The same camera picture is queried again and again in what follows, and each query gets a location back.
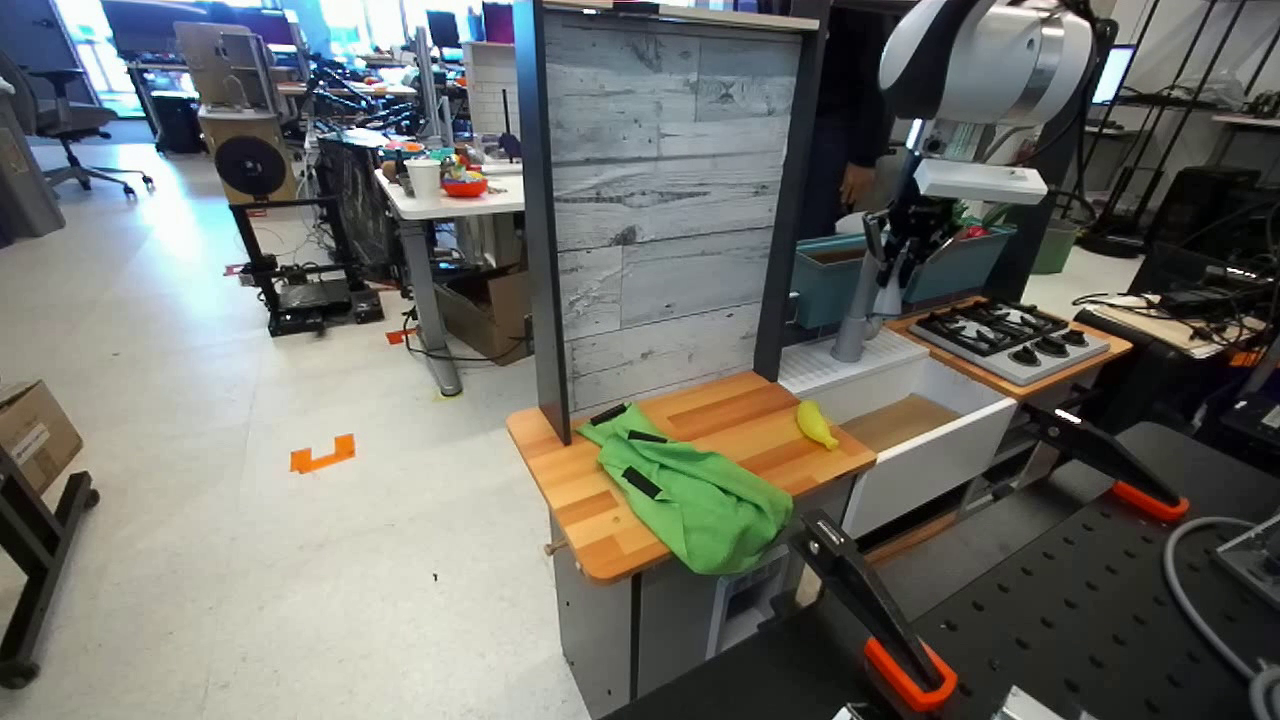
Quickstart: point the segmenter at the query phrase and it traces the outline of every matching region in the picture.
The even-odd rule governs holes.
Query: black chair
[[[153,189],[153,177],[141,168],[89,168],[89,164],[80,164],[72,143],[80,143],[89,138],[109,139],[112,138],[109,126],[117,121],[117,111],[105,104],[72,99],[72,84],[85,72],[76,72],[76,69],[30,72],[30,69],[15,69],[0,57],[0,75],[15,88],[15,116],[20,116],[23,132],[52,138],[66,143],[70,164],[45,171],[49,189],[76,182],[89,191],[91,182],[105,182],[105,186],[120,186],[125,198],[138,198],[138,189],[125,177],[141,177],[144,189]]]

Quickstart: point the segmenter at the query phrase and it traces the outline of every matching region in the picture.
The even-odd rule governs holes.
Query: white floor
[[[157,191],[66,189],[70,228],[0,247],[0,389],[49,381],[105,504],[5,720],[584,717],[559,660],[545,504],[503,436],[533,363],[440,400],[390,326],[269,339],[206,160]],[[291,475],[291,447],[361,456]],[[0,560],[0,610],[15,569]]]

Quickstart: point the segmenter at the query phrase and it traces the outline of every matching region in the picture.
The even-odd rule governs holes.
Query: orange tape mark
[[[1183,502],[1183,498],[1175,504],[1164,504],[1160,498],[1149,498],[1149,493],[1141,493],[1137,484],[1126,484],[1126,482],[1116,482],[1108,490],[1108,498],[1116,504],[1134,507],[1137,516],[1158,519],[1158,525],[1179,525],[1194,511],[1194,502]]]
[[[334,439],[327,456],[318,456],[312,447],[287,451],[287,468],[303,475],[303,472],[318,472],[318,468],[327,468],[327,463],[346,463],[351,456],[357,456],[357,436],[346,432],[346,436]]]
[[[926,654],[940,675],[937,689],[922,689],[916,675],[905,671],[877,636],[869,636],[869,645],[865,645],[865,666],[916,717],[940,714],[962,689],[962,671],[950,660],[940,660],[927,645],[926,645]]]

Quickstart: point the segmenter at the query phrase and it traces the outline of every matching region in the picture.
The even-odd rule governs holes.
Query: green towel
[[[639,410],[595,416],[584,436],[639,525],[697,577],[754,574],[786,535],[793,498],[729,456],[664,439]]]

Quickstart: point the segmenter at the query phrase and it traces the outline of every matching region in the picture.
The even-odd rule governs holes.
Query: sink
[[[838,363],[833,339],[786,351],[780,384],[818,400],[833,423],[877,447],[847,498],[844,533],[865,535],[980,475],[1018,400],[933,361],[926,343],[882,331],[859,363]]]

